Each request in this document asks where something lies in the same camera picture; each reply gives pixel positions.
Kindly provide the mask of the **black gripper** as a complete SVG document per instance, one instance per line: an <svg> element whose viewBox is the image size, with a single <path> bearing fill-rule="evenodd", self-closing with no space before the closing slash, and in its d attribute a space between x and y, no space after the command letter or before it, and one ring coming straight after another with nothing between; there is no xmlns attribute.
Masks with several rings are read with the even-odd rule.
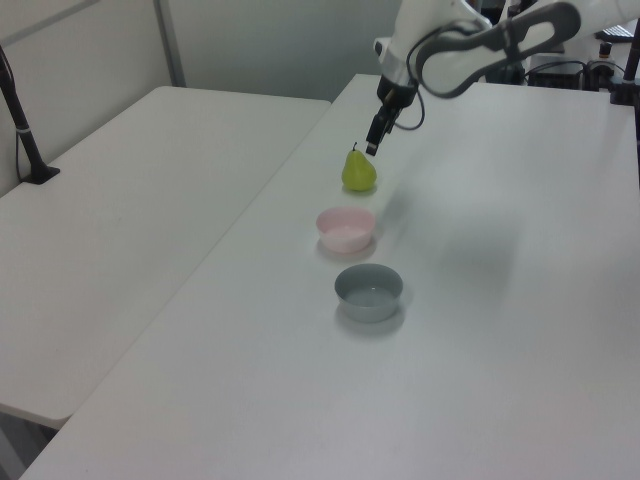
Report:
<svg viewBox="0 0 640 480"><path fill-rule="evenodd" d="M384 137L391 134L401 111L411 106L416 97L416 85L396 84L382 76L377 87L381 112L374 116L366 136L366 152L375 156Z"/></svg>

